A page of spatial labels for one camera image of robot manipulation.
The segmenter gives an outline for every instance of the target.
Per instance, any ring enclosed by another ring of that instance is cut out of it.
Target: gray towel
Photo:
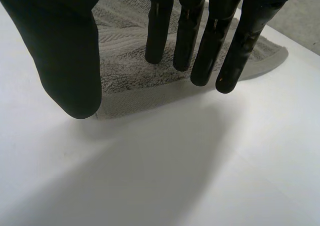
[[[169,35],[160,64],[145,60],[148,34],[149,0],[100,0],[93,9],[98,30],[102,104],[98,119],[116,118],[158,107],[197,93],[215,89],[215,80],[237,28],[232,21],[225,44],[205,87],[190,82],[190,70],[173,68],[173,52],[181,7],[174,0]],[[208,18],[208,3],[204,8],[192,65]],[[279,66],[288,56],[285,48],[260,37],[242,73],[241,80],[253,78]]]

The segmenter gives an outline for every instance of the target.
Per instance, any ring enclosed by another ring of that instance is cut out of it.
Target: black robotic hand
[[[174,0],[150,0],[148,39],[145,58],[149,63],[161,61],[166,45]],[[179,0],[178,23],[173,66],[178,71],[190,67],[205,0]],[[231,46],[216,80],[222,93],[231,92],[268,21],[288,0],[243,0],[242,14]],[[240,0],[209,0],[209,17],[193,65],[191,81],[197,86],[208,83],[214,64],[225,41]]]

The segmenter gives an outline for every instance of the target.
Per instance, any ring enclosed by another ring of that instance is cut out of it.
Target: white table
[[[79,121],[0,6],[0,225],[320,225],[320,57],[263,35],[288,59],[231,94]]]

